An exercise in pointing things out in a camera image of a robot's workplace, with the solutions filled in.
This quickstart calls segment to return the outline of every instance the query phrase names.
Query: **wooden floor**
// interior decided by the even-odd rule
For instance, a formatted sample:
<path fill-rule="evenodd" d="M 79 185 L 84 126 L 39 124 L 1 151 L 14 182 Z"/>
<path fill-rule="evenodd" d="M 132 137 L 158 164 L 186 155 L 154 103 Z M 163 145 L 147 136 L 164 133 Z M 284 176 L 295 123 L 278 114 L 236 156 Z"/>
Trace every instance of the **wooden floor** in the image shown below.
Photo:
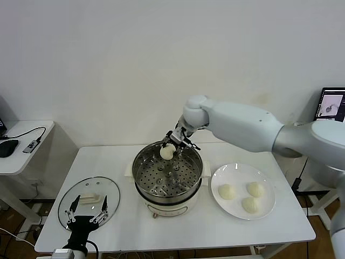
<path fill-rule="evenodd" d="M 305 200 L 299 197 L 299 201 L 302 207 L 305 207 Z M 328 215 L 332 217 L 338 207 L 340 206 L 339 200 L 334 201 L 326 209 Z M 43 204 L 40 215 L 48 215 L 52 203 Z M 10 231 L 11 233 L 18 232 L 19 226 L 22 224 L 24 218 L 19 215 L 13 209 L 0 212 L 0 227 Z M 329 231 L 325 229 L 321 220 L 317 216 L 309 217 L 309 220 L 316 232 L 316 239 L 309 242 L 309 258 L 310 259 L 333 259 L 334 253 L 332 250 L 332 244 L 330 242 Z M 34 226 L 32 230 L 38 229 L 39 227 Z M 27 236 L 27 240 L 31 243 L 35 243 L 33 237 L 33 231 Z M 6 257 L 9 259 L 36 259 L 37 256 L 44 256 L 43 254 L 36 253 L 30 245 L 25 242 L 15 241 L 14 238 L 10 241 L 10 236 L 0 235 L 0 258 L 5 255 L 6 246 Z M 144 253 L 127 253 L 122 254 L 119 258 L 119 254 L 104 254 L 103 259 L 185 259 L 185 258 L 205 258 L 205 257 L 222 257 L 222 256 L 236 256 L 236 255 L 249 255 L 249 248 L 222 248 L 222 249 L 202 249 L 202 250 L 180 250 L 180 251 L 155 251 Z M 88 259 L 95 259 L 94 254 L 89 254 Z M 273 259 L 305 259 L 307 258 L 307 245 L 306 243 L 294 243 L 275 255 Z"/>

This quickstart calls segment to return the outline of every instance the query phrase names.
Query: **laptop screen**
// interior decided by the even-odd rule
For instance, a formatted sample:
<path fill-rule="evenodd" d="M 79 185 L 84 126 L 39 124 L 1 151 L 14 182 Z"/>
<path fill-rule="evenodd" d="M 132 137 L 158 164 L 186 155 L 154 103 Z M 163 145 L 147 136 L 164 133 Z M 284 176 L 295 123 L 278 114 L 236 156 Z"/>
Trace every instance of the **laptop screen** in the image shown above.
<path fill-rule="evenodd" d="M 314 120 L 345 122 L 345 87 L 325 87 Z"/>
<path fill-rule="evenodd" d="M 7 130 L 7 128 L 5 127 L 4 122 L 0 119 L 0 136 L 5 133 L 5 131 Z"/>

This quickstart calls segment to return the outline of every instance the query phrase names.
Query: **black mouse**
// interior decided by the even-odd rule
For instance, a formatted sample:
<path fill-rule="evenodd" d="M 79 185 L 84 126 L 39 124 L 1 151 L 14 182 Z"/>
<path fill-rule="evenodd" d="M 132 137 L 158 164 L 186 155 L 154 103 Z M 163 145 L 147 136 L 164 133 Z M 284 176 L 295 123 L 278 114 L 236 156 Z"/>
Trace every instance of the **black mouse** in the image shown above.
<path fill-rule="evenodd" d="M 16 147 L 18 146 L 19 141 L 16 139 L 6 140 L 0 143 L 0 158 L 7 158 L 10 156 Z"/>

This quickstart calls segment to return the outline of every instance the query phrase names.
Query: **steamed bun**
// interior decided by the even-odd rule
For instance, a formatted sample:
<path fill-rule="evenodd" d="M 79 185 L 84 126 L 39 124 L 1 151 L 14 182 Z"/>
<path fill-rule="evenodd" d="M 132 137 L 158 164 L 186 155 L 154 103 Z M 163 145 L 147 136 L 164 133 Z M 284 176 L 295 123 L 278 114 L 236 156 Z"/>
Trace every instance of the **steamed bun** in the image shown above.
<path fill-rule="evenodd" d="M 242 207 L 249 213 L 255 213 L 259 210 L 257 201 L 253 197 L 244 198 L 242 200 Z"/>
<path fill-rule="evenodd" d="M 261 197 L 265 192 L 265 188 L 259 182 L 251 182 L 247 185 L 247 191 L 254 197 Z"/>
<path fill-rule="evenodd" d="M 224 200 L 232 200 L 236 196 L 236 189 L 232 185 L 221 185 L 218 187 L 218 193 Z"/>
<path fill-rule="evenodd" d="M 164 160 L 171 160 L 174 157 L 176 148 L 173 144 L 168 143 L 165 147 L 160 150 L 160 155 Z"/>

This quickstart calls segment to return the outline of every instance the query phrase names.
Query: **desk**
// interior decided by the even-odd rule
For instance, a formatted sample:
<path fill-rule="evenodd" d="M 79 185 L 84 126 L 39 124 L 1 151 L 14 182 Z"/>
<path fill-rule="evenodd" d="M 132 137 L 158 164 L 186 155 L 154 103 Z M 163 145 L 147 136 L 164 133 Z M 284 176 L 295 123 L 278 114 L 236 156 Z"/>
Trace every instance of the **desk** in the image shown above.
<path fill-rule="evenodd" d="M 227 143 L 198 146 L 202 159 L 210 162 L 212 173 L 232 162 L 248 163 L 265 173 L 275 187 L 273 211 L 260 220 L 235 218 L 215 202 L 208 186 L 202 186 L 191 211 L 177 217 L 154 219 L 134 184 L 124 177 L 127 165 L 143 146 L 83 147 L 56 198 L 35 250 L 51 253 L 66 244 L 70 232 L 59 223 L 59 203 L 74 184 L 92 176 L 112 179 L 121 193 L 116 213 L 89 236 L 103 253 L 277 244 L 266 249 L 264 258 L 270 258 L 292 242 L 315 239 L 313 228 L 271 153 L 250 153 Z M 89 244 L 87 248 L 94 251 Z"/>
<path fill-rule="evenodd" d="M 17 136 L 32 130 L 36 127 L 46 127 L 46 132 L 41 138 L 40 144 L 33 150 L 32 153 L 23 153 L 23 150 L 30 144 L 32 140 L 37 139 L 43 132 L 43 129 L 38 129 L 36 131 L 30 132 L 24 136 L 17 138 L 19 140 L 19 145 L 16 147 L 13 154 L 7 158 L 0 158 L 0 175 L 17 175 L 21 173 L 26 165 L 29 163 L 31 158 L 34 156 L 35 152 L 39 149 L 42 142 L 48 136 L 49 132 L 54 127 L 54 122 L 51 120 L 24 120 L 24 121 L 5 121 L 6 127 L 8 128 L 6 135 L 9 137 Z M 22 203 L 7 187 L 0 182 L 0 199 L 7 203 L 11 208 L 18 211 L 21 215 L 26 218 L 20 231 L 27 231 L 33 223 L 39 223 L 41 217 L 36 214 L 39 210 L 40 205 L 36 204 L 32 209 Z M 27 233 L 19 234 L 21 238 L 25 238 Z"/>

